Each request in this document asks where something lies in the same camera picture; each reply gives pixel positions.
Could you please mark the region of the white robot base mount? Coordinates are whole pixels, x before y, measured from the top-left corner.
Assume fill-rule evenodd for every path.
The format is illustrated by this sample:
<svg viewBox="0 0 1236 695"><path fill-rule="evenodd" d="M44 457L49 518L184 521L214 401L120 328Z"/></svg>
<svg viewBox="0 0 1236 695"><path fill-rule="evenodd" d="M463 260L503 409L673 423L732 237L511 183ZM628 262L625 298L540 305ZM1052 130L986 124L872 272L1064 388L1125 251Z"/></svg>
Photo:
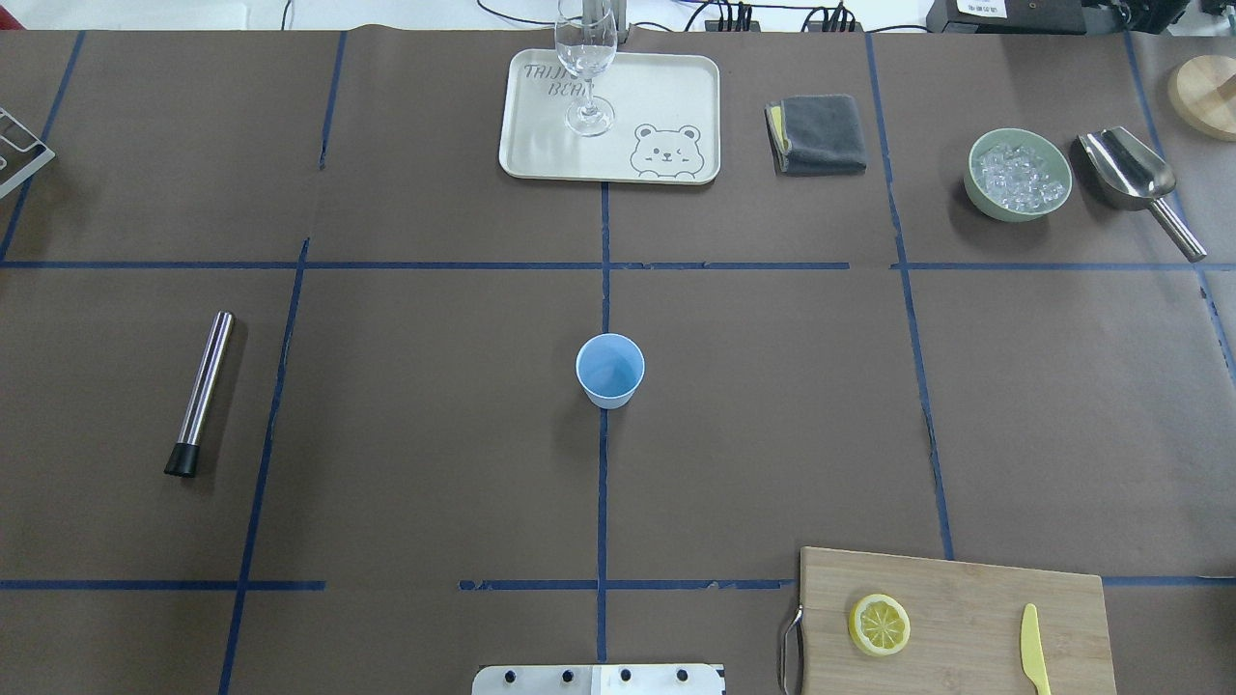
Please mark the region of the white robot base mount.
<svg viewBox="0 0 1236 695"><path fill-rule="evenodd" d="M724 668L706 663L491 665L472 694L726 694Z"/></svg>

